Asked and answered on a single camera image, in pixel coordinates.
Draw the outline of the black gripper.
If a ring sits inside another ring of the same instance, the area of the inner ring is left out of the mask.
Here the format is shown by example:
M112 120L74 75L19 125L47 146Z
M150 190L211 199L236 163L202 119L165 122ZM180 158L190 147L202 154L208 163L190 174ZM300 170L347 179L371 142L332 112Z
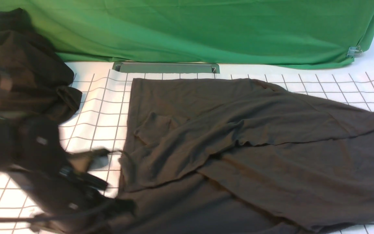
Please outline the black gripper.
M29 229L59 234L110 234L109 221L135 215L135 202L101 194L108 183L89 173L98 159L111 153L99 148L68 153L63 148L28 150L28 196L42 213Z

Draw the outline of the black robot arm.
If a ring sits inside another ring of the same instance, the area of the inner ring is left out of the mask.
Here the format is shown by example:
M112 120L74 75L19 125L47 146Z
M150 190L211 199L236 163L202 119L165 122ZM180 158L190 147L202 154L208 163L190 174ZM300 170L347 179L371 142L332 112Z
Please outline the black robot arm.
M108 182L89 174L106 148L69 153L62 147L58 125L44 117L0 117L0 172L7 173L43 211L31 218L0 217L0 223L27 222L33 232L111 234L110 221L135 216L132 200L100 193Z

